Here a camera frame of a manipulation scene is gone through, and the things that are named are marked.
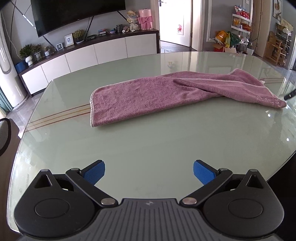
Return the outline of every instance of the potted plant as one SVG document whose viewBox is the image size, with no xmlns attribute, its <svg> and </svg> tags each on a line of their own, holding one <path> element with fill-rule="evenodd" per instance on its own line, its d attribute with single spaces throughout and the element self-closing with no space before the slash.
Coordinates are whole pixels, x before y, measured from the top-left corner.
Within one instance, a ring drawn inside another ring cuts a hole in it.
<svg viewBox="0 0 296 241">
<path fill-rule="evenodd" d="M 44 47 L 44 54 L 45 54 L 45 56 L 49 56 L 50 55 L 50 46 L 45 46 Z"/>
<path fill-rule="evenodd" d="M 31 55 L 32 52 L 32 45 L 27 44 L 25 47 L 21 48 L 20 50 L 20 56 L 26 60 L 26 63 L 30 66 L 33 64 L 33 57 Z"/>
<path fill-rule="evenodd" d="M 32 51 L 35 54 L 35 57 L 37 60 L 41 59 L 41 44 L 33 45 L 32 46 Z"/>
<path fill-rule="evenodd" d="M 82 43 L 84 41 L 84 39 L 83 39 L 84 32 L 85 31 L 83 29 L 80 29 L 80 30 L 76 30 L 73 33 L 73 38 L 75 40 L 75 43 L 79 44 L 79 43 Z"/>
</svg>

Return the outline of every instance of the cabinet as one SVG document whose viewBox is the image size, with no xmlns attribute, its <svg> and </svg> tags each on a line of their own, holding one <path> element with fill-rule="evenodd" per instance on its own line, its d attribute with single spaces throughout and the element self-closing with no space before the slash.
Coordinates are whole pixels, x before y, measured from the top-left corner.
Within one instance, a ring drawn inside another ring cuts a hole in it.
<svg viewBox="0 0 296 241">
<path fill-rule="evenodd" d="M 65 56 L 71 72 L 98 64 L 93 45 L 66 53 Z"/>
<path fill-rule="evenodd" d="M 94 44 L 98 64 L 127 58 L 125 38 Z"/>
<path fill-rule="evenodd" d="M 48 85 L 41 66 L 37 66 L 27 73 L 24 73 L 22 78 L 31 94 L 46 88 Z"/>
<path fill-rule="evenodd" d="M 149 33 L 139 30 L 85 41 L 35 62 L 19 76 L 33 95 L 46 88 L 50 81 L 71 72 L 114 60 L 159 53 L 158 34 L 155 29 Z"/>
<path fill-rule="evenodd" d="M 126 50 L 128 57 L 155 54 L 156 34 L 143 34 L 126 37 Z"/>
<path fill-rule="evenodd" d="M 41 65 L 48 83 L 58 77 L 69 74 L 70 69 L 66 61 L 65 55 L 56 57 Z"/>
</svg>

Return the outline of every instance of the pink gift box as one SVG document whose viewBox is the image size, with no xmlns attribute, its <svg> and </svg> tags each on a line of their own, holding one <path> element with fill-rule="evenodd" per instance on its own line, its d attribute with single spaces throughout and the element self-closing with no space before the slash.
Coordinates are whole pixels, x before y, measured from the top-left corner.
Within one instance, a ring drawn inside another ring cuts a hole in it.
<svg viewBox="0 0 296 241">
<path fill-rule="evenodd" d="M 141 24 L 141 29 L 152 29 L 151 9 L 140 9 L 138 21 Z"/>
</svg>

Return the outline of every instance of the green bag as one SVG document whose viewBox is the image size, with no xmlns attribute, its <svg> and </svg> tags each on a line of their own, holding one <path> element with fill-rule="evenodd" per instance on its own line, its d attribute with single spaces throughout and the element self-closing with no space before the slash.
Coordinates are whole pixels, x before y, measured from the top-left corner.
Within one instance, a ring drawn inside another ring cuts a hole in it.
<svg viewBox="0 0 296 241">
<path fill-rule="evenodd" d="M 240 42 L 240 38 L 230 31 L 228 31 L 228 33 L 230 35 L 230 47 L 232 47 L 233 45 L 237 45 Z"/>
</svg>

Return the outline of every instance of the pink bow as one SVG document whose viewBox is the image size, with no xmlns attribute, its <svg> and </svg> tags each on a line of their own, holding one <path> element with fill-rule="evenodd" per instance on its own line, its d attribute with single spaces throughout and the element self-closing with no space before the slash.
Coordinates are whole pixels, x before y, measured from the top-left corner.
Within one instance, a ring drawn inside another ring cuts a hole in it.
<svg viewBox="0 0 296 241">
<path fill-rule="evenodd" d="M 149 22 L 152 23 L 152 16 L 139 17 L 138 20 L 139 20 L 139 23 L 144 24 L 144 26 L 143 26 L 144 28 L 149 29 L 151 27 L 151 24 L 149 24 Z"/>
</svg>

